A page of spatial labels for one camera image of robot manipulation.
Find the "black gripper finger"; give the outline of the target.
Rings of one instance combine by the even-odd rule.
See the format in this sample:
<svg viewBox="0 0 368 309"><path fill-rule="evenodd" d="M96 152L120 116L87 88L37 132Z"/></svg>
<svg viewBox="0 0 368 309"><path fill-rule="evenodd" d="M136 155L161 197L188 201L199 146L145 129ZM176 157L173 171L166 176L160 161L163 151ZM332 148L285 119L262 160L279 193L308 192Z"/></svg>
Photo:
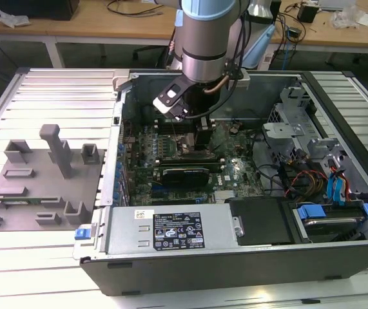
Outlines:
<svg viewBox="0 0 368 309"><path fill-rule="evenodd" d="M211 138L211 122L208 117L202 117L195 121L195 149L204 150L209 145Z"/></svg>

